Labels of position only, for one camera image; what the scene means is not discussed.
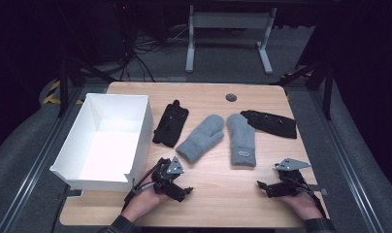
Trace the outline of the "aluminium rail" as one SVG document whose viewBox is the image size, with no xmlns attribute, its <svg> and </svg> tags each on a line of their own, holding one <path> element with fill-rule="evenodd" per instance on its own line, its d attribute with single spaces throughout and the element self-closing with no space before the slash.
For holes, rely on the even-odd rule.
<svg viewBox="0 0 392 233">
<path fill-rule="evenodd" d="M 81 96 L 82 88 L 76 87 L 70 94 L 62 94 L 63 103 L 60 105 L 59 116 L 56 118 L 49 135 L 33 162 L 29 172 L 20 185 L 15 199 L 10 205 L 8 211 L 5 213 L 0 222 L 0 233 L 11 233 L 14 228 L 19 215 L 21 214 L 27 200 L 29 199 L 38 179 L 40 178 L 44 167 L 46 166 L 55 141 L 63 128 L 70 112 L 74 109 L 76 102 Z"/>
<path fill-rule="evenodd" d="M 331 120 L 325 116 L 323 111 L 322 100 L 318 96 L 316 91 L 309 92 L 310 100 L 313 105 L 316 107 L 317 114 L 321 118 L 323 126 L 329 135 L 329 139 L 331 140 L 338 162 L 343 171 L 343 175 L 346 179 L 346 182 L 349 186 L 349 189 L 352 193 L 352 196 L 358 206 L 361 215 L 366 222 L 366 225 L 369 229 L 370 233 L 384 233 L 383 227 L 376 215 L 376 211 L 374 210 L 372 203 L 367 195 L 366 189 L 360 182 L 355 169 L 353 168 L 348 156 L 347 152 L 344 149 L 344 146 L 340 140 L 340 137 L 334 127 L 334 124 Z"/>
</svg>

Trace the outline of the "white box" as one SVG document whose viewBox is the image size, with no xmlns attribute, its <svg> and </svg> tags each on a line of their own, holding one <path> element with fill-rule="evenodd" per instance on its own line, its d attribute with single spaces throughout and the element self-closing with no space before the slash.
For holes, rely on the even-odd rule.
<svg viewBox="0 0 392 233">
<path fill-rule="evenodd" d="M 88 93 L 50 170 L 73 189 L 129 191 L 146 170 L 152 130 L 146 95 Z"/>
</svg>

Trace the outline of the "yellow black floor tape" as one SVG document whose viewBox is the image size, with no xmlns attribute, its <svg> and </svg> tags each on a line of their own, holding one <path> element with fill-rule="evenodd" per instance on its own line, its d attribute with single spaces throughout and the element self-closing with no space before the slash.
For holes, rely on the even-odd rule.
<svg viewBox="0 0 392 233">
<path fill-rule="evenodd" d="M 60 81 L 55 81 L 53 85 L 51 86 L 47 96 L 43 100 L 44 104 L 51 103 L 51 104 L 60 104 L 61 100 L 59 98 L 55 98 L 54 94 L 57 92 L 57 90 L 60 87 Z"/>
</svg>

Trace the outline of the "black tripod stand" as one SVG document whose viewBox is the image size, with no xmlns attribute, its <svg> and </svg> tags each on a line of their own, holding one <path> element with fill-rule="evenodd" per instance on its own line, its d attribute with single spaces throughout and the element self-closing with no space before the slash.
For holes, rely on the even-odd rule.
<svg viewBox="0 0 392 233">
<path fill-rule="evenodd" d="M 304 77 L 307 73 L 310 73 L 310 77 L 306 83 L 307 90 L 316 91 L 324 83 L 322 110 L 325 117 L 331 120 L 330 108 L 334 76 L 333 67 L 329 60 L 317 61 L 292 74 L 284 74 L 279 81 L 271 83 L 271 85 L 285 86 L 300 77 Z"/>
<path fill-rule="evenodd" d="M 67 112 L 70 98 L 68 80 L 71 80 L 75 87 L 83 87 L 85 83 L 82 69 L 88 71 L 94 77 L 98 77 L 106 83 L 114 82 L 114 78 L 95 68 L 93 65 L 88 64 L 76 57 L 67 57 L 62 60 L 59 71 L 60 80 L 60 111 L 59 117 L 63 117 Z"/>
</svg>

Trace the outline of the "grey fleece mitten with patch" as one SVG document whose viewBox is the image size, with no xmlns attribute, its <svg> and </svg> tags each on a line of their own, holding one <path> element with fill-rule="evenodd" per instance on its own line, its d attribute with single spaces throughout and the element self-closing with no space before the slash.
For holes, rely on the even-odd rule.
<svg viewBox="0 0 392 233">
<path fill-rule="evenodd" d="M 231 161 L 234 166 L 255 167 L 255 129 L 241 114 L 227 118 L 231 142 Z"/>
</svg>

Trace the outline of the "person's left hand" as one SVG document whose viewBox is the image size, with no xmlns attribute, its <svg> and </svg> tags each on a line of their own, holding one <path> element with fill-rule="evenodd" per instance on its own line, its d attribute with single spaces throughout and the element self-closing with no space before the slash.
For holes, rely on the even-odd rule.
<svg viewBox="0 0 392 233">
<path fill-rule="evenodd" d="M 130 201 L 123 215 L 131 221 L 136 221 L 168 200 L 168 196 L 156 194 L 153 188 L 149 188 Z"/>
</svg>

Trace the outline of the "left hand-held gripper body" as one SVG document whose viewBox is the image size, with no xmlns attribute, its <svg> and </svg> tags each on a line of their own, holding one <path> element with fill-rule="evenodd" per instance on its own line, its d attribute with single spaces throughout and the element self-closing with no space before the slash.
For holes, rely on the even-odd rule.
<svg viewBox="0 0 392 233">
<path fill-rule="evenodd" d="M 171 159 L 169 166 L 158 167 L 156 164 L 156 168 L 151 175 L 154 191 L 157 194 L 165 194 L 181 202 L 185 198 L 185 194 L 183 188 L 176 185 L 174 180 L 183 173 L 184 170 L 176 156 Z"/>
</svg>

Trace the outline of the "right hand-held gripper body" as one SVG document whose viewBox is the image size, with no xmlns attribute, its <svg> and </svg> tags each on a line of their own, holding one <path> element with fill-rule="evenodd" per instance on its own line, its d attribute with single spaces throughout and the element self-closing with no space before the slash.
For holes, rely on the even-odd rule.
<svg viewBox="0 0 392 233">
<path fill-rule="evenodd" d="M 296 196 L 302 191 L 310 191 L 301 169 L 310 168 L 308 162 L 299 161 L 293 158 L 284 158 L 275 165 L 278 171 L 279 183 L 265 185 L 265 191 L 269 198 L 281 196 Z"/>
</svg>

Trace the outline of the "person's right hand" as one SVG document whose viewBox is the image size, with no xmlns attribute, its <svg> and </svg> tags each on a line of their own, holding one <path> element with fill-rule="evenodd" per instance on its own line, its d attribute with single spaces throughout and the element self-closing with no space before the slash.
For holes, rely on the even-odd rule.
<svg viewBox="0 0 392 233">
<path fill-rule="evenodd" d="M 301 192 L 296 196 L 282 196 L 278 200 L 291 207 L 302 220 L 320 217 L 320 212 L 316 208 L 313 199 L 305 192 Z"/>
</svg>

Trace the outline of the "black glove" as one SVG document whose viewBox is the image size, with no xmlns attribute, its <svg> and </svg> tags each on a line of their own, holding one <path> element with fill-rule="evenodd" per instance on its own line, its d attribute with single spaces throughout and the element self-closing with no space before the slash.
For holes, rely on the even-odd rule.
<svg viewBox="0 0 392 233">
<path fill-rule="evenodd" d="M 153 131 L 152 141 L 155 144 L 163 144 L 166 147 L 173 148 L 180 138 L 188 114 L 189 111 L 180 105 L 179 100 L 168 104 L 156 129 Z"/>
<path fill-rule="evenodd" d="M 297 138 L 296 121 L 292 118 L 253 110 L 241 111 L 241 115 L 257 130 L 283 138 Z"/>
</svg>

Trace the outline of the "white desk frame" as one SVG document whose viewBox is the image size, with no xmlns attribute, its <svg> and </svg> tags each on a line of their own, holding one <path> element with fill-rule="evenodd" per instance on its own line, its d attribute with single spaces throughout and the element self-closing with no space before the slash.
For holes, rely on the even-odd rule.
<svg viewBox="0 0 392 233">
<path fill-rule="evenodd" d="M 194 30 L 196 28 L 236 28 L 236 29 L 263 29 L 264 36 L 256 43 L 262 66 L 266 74 L 273 73 L 273 68 L 266 51 L 272 27 L 277 15 L 277 8 L 267 13 L 219 13 L 198 12 L 194 5 L 189 7 L 188 17 L 188 47 L 185 62 L 185 72 L 192 73 L 195 57 Z"/>
</svg>

